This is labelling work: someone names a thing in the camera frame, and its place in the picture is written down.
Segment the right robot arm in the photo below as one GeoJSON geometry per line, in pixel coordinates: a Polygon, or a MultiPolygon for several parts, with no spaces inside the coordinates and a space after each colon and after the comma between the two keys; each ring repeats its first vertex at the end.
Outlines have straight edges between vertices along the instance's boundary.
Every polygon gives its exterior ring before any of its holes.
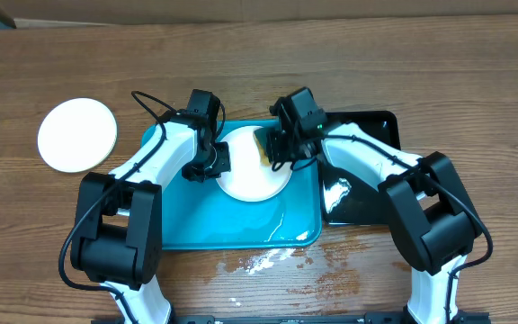
{"type": "Polygon", "coordinates": [[[411,296],[397,312],[367,312],[366,323],[488,323],[485,312],[456,305],[462,270],[486,262],[493,253],[489,230],[451,160],[435,151],[406,153],[373,138],[355,122],[334,121],[311,90],[279,98],[269,109],[275,127],[254,138],[272,170],[322,159],[362,180],[400,255],[412,268],[411,296]]]}

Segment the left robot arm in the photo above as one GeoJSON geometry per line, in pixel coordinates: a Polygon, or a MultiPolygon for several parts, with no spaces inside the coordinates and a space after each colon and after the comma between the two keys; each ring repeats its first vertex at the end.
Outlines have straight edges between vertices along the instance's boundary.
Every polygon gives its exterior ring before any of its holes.
{"type": "Polygon", "coordinates": [[[162,257],[163,192],[175,175],[203,183],[230,169],[218,136],[225,108],[195,89],[181,110],[156,115],[149,141],[109,174],[88,173],[78,192],[74,227],[58,256],[63,282],[108,292],[122,323],[167,323],[173,315],[156,279],[162,257]]]}

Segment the white plate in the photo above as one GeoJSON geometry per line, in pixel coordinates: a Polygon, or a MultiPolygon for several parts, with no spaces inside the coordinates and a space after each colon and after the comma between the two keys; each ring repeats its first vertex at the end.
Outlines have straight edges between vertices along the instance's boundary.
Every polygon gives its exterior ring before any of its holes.
{"type": "Polygon", "coordinates": [[[290,181],[290,162],[272,171],[272,164],[255,140],[258,125],[237,128],[222,140],[228,144],[230,170],[217,179],[219,187],[229,196],[247,203],[274,197],[290,181]]]}
{"type": "Polygon", "coordinates": [[[118,126],[112,111],[91,98],[74,98],[53,108],[40,125],[38,151],[51,168],[79,173],[101,164],[112,152],[118,126]]]}

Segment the green yellow sponge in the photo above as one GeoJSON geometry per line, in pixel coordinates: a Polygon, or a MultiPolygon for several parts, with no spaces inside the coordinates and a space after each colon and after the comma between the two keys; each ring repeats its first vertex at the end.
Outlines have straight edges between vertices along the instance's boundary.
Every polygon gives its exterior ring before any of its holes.
{"type": "Polygon", "coordinates": [[[257,128],[253,132],[254,141],[258,148],[261,163],[265,166],[269,166],[271,161],[269,134],[270,128],[257,128]]]}

